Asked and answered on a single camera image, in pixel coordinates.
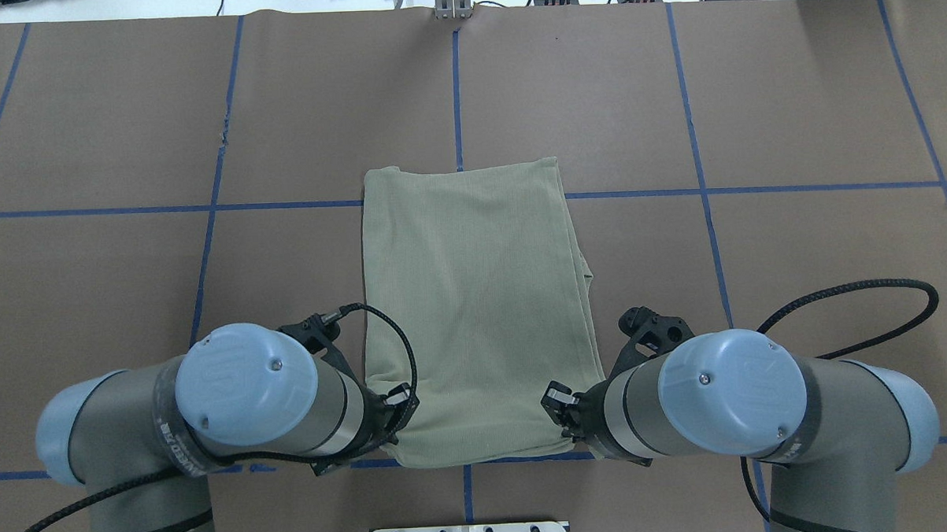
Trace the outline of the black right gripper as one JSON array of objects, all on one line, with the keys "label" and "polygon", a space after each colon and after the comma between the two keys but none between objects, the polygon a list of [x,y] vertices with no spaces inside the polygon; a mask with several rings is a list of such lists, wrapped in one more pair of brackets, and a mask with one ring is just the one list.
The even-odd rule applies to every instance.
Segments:
[{"label": "black right gripper", "polygon": [[583,442],[595,458],[650,467],[652,457],[628,451],[610,432],[605,418],[605,395],[610,383],[611,380],[600,381],[585,392],[574,392],[561,382],[552,381],[540,397],[541,406],[547,413],[553,413],[562,438]]}]

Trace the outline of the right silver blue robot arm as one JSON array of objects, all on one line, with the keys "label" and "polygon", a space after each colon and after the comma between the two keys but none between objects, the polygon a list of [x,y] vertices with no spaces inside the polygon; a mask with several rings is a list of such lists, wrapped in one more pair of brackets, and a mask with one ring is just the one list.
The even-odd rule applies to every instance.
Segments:
[{"label": "right silver blue robot arm", "polygon": [[771,532],[896,532],[898,478],[930,461],[940,416],[899,371],[789,352],[733,329],[689,337],[583,392],[541,403],[600,456],[722,454],[770,467]]}]

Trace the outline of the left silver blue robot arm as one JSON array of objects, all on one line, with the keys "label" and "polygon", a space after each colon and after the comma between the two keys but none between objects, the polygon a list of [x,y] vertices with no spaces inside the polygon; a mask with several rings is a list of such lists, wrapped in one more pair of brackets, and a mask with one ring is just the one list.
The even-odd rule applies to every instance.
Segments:
[{"label": "left silver blue robot arm", "polygon": [[167,362],[65,388],[40,414],[36,453],[85,488],[91,532],[216,532],[211,474],[271,460],[324,475],[406,427],[416,376],[371,391],[335,345],[339,319],[224,325]]}]

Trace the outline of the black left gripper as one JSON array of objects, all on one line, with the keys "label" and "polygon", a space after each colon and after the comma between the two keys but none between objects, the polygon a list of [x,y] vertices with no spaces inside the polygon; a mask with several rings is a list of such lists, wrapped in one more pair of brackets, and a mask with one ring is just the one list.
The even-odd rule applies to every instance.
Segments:
[{"label": "black left gripper", "polygon": [[387,393],[346,385],[344,404],[335,431],[311,452],[316,476],[347,467],[383,445],[396,445],[398,433],[419,407],[417,385],[405,381]]}]

